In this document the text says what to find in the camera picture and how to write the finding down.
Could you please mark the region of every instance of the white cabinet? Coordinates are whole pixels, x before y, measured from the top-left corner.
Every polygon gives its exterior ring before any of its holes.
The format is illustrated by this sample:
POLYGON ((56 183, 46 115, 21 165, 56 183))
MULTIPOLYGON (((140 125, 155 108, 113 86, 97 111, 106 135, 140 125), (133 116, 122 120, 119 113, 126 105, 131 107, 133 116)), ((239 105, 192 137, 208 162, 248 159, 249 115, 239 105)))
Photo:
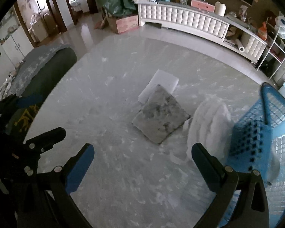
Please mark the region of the white cabinet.
POLYGON ((11 36, 24 56, 34 48, 21 26, 11 36))
POLYGON ((24 58, 24 55, 21 53, 11 36, 4 42, 2 47, 14 65, 19 63, 24 58))

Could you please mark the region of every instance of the white tufted cabinet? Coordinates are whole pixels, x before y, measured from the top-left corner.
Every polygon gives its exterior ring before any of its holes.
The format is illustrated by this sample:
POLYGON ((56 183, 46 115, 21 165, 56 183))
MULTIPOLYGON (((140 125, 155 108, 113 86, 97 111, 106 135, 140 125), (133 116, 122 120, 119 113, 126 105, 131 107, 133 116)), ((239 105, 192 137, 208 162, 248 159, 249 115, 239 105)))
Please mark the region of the white tufted cabinet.
POLYGON ((138 17, 140 26, 146 22, 160 23, 163 27, 187 32, 223 45, 252 62, 258 61, 266 47, 266 42, 241 25, 228 18, 214 13, 204 13, 190 6, 164 2, 139 3, 138 17), (247 47, 245 52, 239 52, 238 48, 224 42, 230 24, 244 31, 244 44, 247 47))

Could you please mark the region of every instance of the bolt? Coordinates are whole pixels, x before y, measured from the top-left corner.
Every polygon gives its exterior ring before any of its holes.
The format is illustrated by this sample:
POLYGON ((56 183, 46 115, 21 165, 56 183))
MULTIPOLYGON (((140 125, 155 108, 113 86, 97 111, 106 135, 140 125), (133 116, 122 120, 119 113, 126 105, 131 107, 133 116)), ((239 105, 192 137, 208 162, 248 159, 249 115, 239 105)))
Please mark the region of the bolt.
POLYGON ((24 167, 24 172, 27 173, 31 168, 29 166, 24 167))
POLYGON ((61 172, 62 170, 62 166, 58 165, 54 168, 54 172, 58 173, 58 172, 61 172))
POLYGON ((260 175, 260 172, 258 170, 253 170, 252 171, 256 176, 259 176, 260 175))
POLYGON ((227 165, 227 166, 225 166, 225 171, 227 171, 227 172, 233 172, 233 169, 232 169, 231 166, 227 165))
POLYGON ((27 175, 30 177, 31 175, 33 175, 33 173, 34 173, 33 170, 29 170, 29 171, 27 172, 27 175))

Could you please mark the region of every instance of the white metal shelf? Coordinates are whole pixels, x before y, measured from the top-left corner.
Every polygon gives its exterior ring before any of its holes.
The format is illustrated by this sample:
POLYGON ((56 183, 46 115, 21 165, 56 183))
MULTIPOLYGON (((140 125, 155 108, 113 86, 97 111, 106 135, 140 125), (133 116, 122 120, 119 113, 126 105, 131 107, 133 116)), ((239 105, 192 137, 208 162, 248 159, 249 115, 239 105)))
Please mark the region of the white metal shelf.
MULTIPOLYGON (((274 27, 268 23, 268 18, 266 20, 266 24, 269 25, 270 27, 272 27, 274 29, 274 27)), ((269 47, 266 47, 265 50, 267 51, 267 53, 265 54, 263 60, 261 61, 261 63, 259 64, 257 70, 259 70, 259 68, 262 66, 263 62, 265 61, 266 57, 268 56, 268 54, 272 55, 279 63, 279 66, 277 67, 277 69, 274 71, 274 73, 270 76, 269 79, 271 79, 274 74, 278 71, 278 69, 280 68, 280 66, 283 64, 284 60, 285 60, 285 57, 283 58, 283 60, 280 60, 274 53, 272 53, 270 50, 272 48, 273 45, 277 45, 278 48, 281 50, 281 52, 283 52, 285 54, 285 51, 277 44, 276 40, 277 40, 277 37, 278 37, 278 34, 279 34, 279 31, 280 31, 281 27, 279 27, 278 31, 276 32, 275 36, 274 36, 274 39, 271 38, 272 40, 272 43, 269 47)))

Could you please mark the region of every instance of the dark green bag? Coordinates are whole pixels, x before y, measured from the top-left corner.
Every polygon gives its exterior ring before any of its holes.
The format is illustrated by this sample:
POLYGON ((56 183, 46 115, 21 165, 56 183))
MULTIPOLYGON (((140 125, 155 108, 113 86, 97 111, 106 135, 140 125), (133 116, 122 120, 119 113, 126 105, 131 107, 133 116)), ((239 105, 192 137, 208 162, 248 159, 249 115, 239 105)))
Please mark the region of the dark green bag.
POLYGON ((116 17, 125 17, 137 12, 132 0, 97 0, 108 13, 116 17))

